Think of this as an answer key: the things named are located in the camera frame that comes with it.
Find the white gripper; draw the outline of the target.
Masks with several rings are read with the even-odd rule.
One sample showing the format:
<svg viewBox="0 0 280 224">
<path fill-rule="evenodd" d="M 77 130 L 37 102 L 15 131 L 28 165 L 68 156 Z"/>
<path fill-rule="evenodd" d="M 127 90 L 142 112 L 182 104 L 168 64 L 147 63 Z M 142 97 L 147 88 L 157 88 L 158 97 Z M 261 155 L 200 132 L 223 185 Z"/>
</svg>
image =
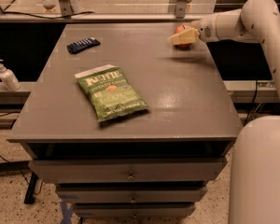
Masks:
<svg viewBox="0 0 280 224">
<path fill-rule="evenodd" d="M 217 42 L 218 37 L 216 32 L 216 21 L 216 13 L 204 16 L 199 20 L 191 22 L 191 26 L 194 28 L 190 27 L 177 34 L 173 34 L 169 37 L 169 39 L 173 45 L 185 43 L 192 44 L 195 43 L 198 38 L 205 43 Z"/>
</svg>

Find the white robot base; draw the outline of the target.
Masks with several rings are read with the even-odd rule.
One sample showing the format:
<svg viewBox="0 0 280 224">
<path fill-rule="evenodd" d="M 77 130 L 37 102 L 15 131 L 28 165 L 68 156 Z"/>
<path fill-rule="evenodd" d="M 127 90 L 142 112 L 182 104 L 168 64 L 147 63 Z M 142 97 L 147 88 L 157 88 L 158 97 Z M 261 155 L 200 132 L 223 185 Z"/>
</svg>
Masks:
<svg viewBox="0 0 280 224">
<path fill-rule="evenodd" d="M 280 224 L 280 116 L 254 119 L 237 137 L 228 224 Z"/>
</svg>

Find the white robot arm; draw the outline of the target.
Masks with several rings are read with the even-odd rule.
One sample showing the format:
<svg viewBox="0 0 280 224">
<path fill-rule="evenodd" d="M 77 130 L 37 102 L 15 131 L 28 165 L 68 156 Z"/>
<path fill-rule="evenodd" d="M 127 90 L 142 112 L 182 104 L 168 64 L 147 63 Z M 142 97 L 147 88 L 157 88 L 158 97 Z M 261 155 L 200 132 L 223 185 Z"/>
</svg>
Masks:
<svg viewBox="0 0 280 224">
<path fill-rule="evenodd" d="M 232 40 L 260 43 L 280 99 L 280 13 L 274 0 L 247 0 L 240 9 L 213 13 L 172 35 L 172 45 Z"/>
</svg>

